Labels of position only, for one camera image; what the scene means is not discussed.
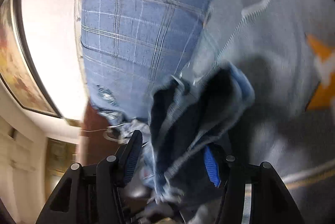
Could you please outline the faded blue denim jeans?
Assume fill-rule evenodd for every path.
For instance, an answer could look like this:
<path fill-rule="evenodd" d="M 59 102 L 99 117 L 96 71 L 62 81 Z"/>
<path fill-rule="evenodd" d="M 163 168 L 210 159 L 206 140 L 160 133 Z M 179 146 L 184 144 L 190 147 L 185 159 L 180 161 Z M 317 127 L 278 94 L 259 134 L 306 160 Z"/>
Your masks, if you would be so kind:
<path fill-rule="evenodd" d="M 231 63 L 212 68 L 201 79 L 169 77 L 152 95 L 151 141 L 143 156 L 152 173 L 145 183 L 157 202 L 198 205 L 220 190 L 204 164 L 207 145 L 219 145 L 254 102 L 254 89 Z"/>

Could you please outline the brown wooden headboard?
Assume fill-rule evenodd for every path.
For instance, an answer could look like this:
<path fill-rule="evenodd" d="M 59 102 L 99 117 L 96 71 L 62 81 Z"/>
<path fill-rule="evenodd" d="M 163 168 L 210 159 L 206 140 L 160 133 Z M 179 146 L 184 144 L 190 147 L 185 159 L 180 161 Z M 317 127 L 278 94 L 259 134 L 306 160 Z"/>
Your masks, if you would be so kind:
<path fill-rule="evenodd" d="M 117 140 L 117 132 L 109 125 L 107 119 L 99 115 L 88 101 L 76 146 L 76 162 L 82 166 L 94 165 L 117 152 L 121 143 Z"/>

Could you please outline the grey patterned bed sheet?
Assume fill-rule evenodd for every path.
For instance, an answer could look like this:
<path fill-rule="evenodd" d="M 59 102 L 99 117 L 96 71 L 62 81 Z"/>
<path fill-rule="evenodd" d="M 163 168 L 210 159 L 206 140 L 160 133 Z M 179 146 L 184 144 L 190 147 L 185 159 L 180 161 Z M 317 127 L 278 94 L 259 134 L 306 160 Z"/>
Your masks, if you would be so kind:
<path fill-rule="evenodd" d="M 229 133 L 233 152 L 270 162 L 306 223 L 334 223 L 334 105 L 308 107 L 324 80 L 308 35 L 334 47 L 334 0 L 212 0 L 192 66 L 246 75 L 255 101 Z"/>

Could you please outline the blue plaid pillow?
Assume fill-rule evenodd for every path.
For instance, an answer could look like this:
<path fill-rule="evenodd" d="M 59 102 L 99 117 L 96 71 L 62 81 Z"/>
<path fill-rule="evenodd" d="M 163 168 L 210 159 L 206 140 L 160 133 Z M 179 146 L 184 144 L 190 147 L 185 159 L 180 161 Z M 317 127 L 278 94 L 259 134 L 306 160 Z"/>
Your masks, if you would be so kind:
<path fill-rule="evenodd" d="M 113 126 L 147 121 L 152 90 L 189 61 L 211 0 L 82 0 L 90 101 Z"/>

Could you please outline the framed wall picture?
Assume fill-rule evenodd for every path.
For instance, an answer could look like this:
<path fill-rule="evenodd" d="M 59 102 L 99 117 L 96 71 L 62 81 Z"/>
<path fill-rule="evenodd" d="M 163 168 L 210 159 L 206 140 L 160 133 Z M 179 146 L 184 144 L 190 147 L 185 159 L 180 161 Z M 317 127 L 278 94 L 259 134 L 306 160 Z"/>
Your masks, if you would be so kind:
<path fill-rule="evenodd" d="M 33 63 L 23 26 L 22 0 L 1 1 L 1 81 L 23 109 L 62 117 Z"/>

